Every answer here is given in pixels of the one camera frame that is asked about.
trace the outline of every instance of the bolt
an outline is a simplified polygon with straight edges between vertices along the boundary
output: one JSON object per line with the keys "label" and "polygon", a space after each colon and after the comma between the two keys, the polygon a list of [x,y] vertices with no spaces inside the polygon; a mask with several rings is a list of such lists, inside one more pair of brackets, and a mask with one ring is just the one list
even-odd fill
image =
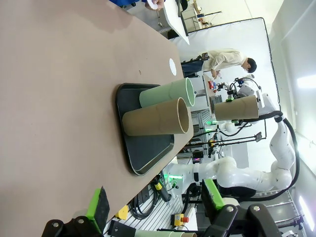
{"label": "bolt", "polygon": [[229,212],[232,212],[234,210],[234,208],[232,206],[228,206],[228,207],[226,207],[226,210]]}
{"label": "bolt", "polygon": [[254,209],[255,211],[260,211],[260,207],[258,207],[258,206],[254,206],[253,209]]}

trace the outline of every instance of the black tray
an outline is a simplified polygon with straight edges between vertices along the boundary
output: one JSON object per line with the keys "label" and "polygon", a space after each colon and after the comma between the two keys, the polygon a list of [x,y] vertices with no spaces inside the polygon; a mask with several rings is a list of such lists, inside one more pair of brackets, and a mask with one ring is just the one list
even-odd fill
{"label": "black tray", "polygon": [[174,145],[173,135],[127,136],[124,132],[123,115],[141,108],[140,92],[156,86],[159,85],[124,83],[117,90],[116,105],[125,155],[137,175],[146,174],[172,150]]}

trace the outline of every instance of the person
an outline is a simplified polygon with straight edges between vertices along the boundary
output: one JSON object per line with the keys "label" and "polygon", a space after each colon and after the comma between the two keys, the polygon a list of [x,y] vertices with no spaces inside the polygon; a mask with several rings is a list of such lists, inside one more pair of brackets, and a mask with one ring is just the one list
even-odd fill
{"label": "person", "polygon": [[232,66],[241,66],[249,73],[253,73],[257,69],[255,60],[246,57],[236,49],[220,49],[208,51],[207,53],[209,56],[207,61],[199,60],[181,65],[186,77],[199,71],[211,71],[212,76],[216,79],[221,69]]}
{"label": "person", "polygon": [[[110,0],[110,1],[113,2],[114,4],[116,4],[117,6],[124,6],[124,5],[130,5],[132,3],[136,3],[139,0]],[[145,2],[145,7],[147,9],[154,10],[149,6],[149,4],[146,0],[142,0],[142,2]],[[164,6],[164,0],[152,0],[152,2],[153,2],[153,4],[157,4],[157,6],[158,6],[158,8],[155,9],[156,11],[159,11]]]}

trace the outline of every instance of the blue clothing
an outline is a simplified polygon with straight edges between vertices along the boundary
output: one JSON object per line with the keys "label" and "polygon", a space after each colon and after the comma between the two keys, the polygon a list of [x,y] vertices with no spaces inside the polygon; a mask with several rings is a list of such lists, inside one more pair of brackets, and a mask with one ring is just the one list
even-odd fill
{"label": "blue clothing", "polygon": [[202,71],[203,63],[202,60],[199,60],[181,65],[184,76],[187,77],[188,75]]}
{"label": "blue clothing", "polygon": [[125,6],[125,5],[130,5],[134,2],[138,2],[139,0],[110,0],[110,1],[118,6]]}

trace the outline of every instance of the person's hand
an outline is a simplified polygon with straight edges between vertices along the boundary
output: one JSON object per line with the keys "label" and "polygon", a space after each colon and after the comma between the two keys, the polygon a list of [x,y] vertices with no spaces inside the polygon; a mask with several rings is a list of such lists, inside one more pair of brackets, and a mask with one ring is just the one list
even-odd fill
{"label": "person's hand", "polygon": [[214,79],[217,78],[217,72],[214,69],[211,69],[211,73],[212,73],[212,77],[214,77]]}
{"label": "person's hand", "polygon": [[152,0],[153,4],[157,4],[158,5],[158,8],[156,10],[152,9],[148,2],[145,3],[145,7],[149,10],[152,10],[152,11],[160,11],[163,6],[164,6],[164,0]]}

